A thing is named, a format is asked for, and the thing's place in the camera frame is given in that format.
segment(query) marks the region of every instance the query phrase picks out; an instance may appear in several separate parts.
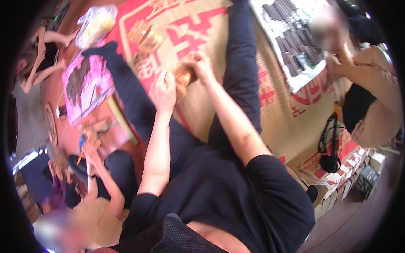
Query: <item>tan shirt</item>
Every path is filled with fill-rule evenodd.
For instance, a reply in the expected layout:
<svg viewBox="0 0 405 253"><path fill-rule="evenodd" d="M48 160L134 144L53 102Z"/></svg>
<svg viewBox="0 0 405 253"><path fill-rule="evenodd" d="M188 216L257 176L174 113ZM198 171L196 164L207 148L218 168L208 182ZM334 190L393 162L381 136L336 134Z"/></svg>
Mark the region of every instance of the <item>tan shirt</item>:
<svg viewBox="0 0 405 253"><path fill-rule="evenodd" d="M356 124L352 140L362 147L385 145L395 137L403 123L401 91L392 75L394 68L377 46L360 52L354 59L356 65L372 68L372 76L362 86L377 99L370 105L365 118Z"/></svg>
<svg viewBox="0 0 405 253"><path fill-rule="evenodd" d="M89 219L94 219L97 224L97 238L88 247L90 249L110 247L119 242L122 224L128 217L129 210L124 209L121 217L118 219L107 210L108 204L109 201L107 199L99 197L91 202L81 201L74 207L74 209L84 212Z"/></svg>

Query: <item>round woven tray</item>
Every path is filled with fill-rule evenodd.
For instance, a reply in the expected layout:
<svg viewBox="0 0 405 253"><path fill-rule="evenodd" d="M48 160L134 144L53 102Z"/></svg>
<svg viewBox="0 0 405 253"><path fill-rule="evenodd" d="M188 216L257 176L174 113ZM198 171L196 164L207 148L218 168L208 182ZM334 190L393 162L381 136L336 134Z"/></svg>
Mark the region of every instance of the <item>round woven tray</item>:
<svg viewBox="0 0 405 253"><path fill-rule="evenodd" d="M58 135L56 134L55 117L53 116L53 111L49 103L45 105L44 118L49 141L55 147L58 144Z"/></svg>

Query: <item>plastic bag with yellow contents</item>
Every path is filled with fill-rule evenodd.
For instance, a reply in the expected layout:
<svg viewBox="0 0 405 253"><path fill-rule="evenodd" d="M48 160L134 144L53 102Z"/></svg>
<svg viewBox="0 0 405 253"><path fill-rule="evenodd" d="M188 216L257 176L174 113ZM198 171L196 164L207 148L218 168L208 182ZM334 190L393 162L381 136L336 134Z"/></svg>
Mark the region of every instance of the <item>plastic bag with yellow contents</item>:
<svg viewBox="0 0 405 253"><path fill-rule="evenodd" d="M80 49L96 46L113 29L117 14L114 4L90 7L77 21L83 25L76 36L76 46Z"/></svg>

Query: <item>black sleeve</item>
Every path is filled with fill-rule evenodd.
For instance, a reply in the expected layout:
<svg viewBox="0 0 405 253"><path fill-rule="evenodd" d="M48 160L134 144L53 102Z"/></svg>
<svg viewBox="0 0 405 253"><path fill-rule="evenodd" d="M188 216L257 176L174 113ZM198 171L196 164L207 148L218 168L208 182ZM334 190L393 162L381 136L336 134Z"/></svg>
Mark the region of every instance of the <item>black sleeve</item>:
<svg viewBox="0 0 405 253"><path fill-rule="evenodd" d="M312 202L275 157L259 155L247 164L259 204L270 222L278 250L296 252L315 225Z"/></svg>
<svg viewBox="0 0 405 253"><path fill-rule="evenodd" d="M131 239L142 232L146 216L157 200L158 197L150 193L142 193L135 196L128 217L122 224L119 242Z"/></svg>

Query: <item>black headphones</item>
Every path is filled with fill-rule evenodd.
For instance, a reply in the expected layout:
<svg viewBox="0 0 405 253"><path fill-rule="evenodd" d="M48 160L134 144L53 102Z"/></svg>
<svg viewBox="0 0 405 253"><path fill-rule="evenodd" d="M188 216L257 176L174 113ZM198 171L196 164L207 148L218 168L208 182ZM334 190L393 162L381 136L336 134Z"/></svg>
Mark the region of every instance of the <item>black headphones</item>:
<svg viewBox="0 0 405 253"><path fill-rule="evenodd" d="M331 155L323 155L321 156L321 159L319 160L319 163L321 165L321 168L328 172L328 173L336 173L340 169L340 159L339 157L335 154L336 151L336 129L340 128L337 126L337 115L336 113L333 113L328 121L326 122L325 128L322 132L321 138L318 143L318 152L321 154L326 153L326 134L327 134L327 129L329 126L330 121L334 120L333 124L333 136L332 136L332 154Z"/></svg>

